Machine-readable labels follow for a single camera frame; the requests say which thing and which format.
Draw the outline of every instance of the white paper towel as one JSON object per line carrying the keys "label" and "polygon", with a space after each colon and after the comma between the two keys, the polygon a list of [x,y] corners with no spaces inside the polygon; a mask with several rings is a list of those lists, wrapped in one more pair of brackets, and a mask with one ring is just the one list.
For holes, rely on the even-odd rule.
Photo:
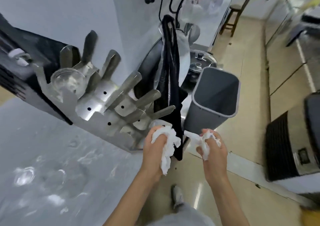
{"label": "white paper towel", "polygon": [[208,156],[210,153],[210,148],[208,144],[205,142],[205,140],[212,137],[216,141],[218,147],[221,146],[220,139],[216,138],[215,135],[210,131],[207,131],[205,134],[203,134],[203,136],[199,136],[189,131],[184,131],[184,135],[191,139],[190,141],[191,146],[196,146],[196,147],[201,146],[203,151],[203,155],[202,155],[203,160],[208,160]]}
{"label": "white paper towel", "polygon": [[171,164],[170,157],[174,154],[174,145],[176,147],[179,147],[181,144],[181,139],[179,137],[176,137],[176,132],[174,129],[171,129],[170,126],[165,126],[153,133],[151,143],[153,144],[161,134],[165,134],[167,136],[167,142],[163,147],[161,158],[162,173],[164,175],[167,175]]}

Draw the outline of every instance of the pants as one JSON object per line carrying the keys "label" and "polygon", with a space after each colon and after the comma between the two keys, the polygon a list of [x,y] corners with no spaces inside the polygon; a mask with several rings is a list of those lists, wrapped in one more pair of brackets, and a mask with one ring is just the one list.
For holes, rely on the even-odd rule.
{"label": "pants", "polygon": [[148,226],[214,226],[211,218],[198,212],[187,203],[178,206],[177,211]]}

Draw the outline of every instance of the forearm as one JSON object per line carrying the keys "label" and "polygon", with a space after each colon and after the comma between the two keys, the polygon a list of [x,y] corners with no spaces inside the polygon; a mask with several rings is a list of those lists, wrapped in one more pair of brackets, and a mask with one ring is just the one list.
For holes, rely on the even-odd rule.
{"label": "forearm", "polygon": [[103,226],[134,225],[152,186],[153,183],[148,175],[143,171],[139,171],[126,193],[122,196],[118,206]]}
{"label": "forearm", "polygon": [[223,226],[249,226],[238,198],[226,177],[221,183],[211,186]]}

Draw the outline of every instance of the shoe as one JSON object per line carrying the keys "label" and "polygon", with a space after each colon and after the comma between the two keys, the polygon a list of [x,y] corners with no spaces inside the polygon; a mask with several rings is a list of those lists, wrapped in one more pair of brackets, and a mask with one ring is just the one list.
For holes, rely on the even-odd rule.
{"label": "shoe", "polygon": [[182,193],[182,190],[179,186],[177,186],[177,185],[171,186],[171,199],[172,199],[174,209],[177,206],[182,205],[184,203],[183,193]]}

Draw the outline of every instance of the pot lid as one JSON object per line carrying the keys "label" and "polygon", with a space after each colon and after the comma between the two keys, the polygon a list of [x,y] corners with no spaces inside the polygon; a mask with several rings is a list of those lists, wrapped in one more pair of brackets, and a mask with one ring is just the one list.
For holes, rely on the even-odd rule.
{"label": "pot lid", "polygon": [[196,73],[200,73],[207,66],[217,67],[216,59],[205,51],[191,50],[190,60],[190,70]]}

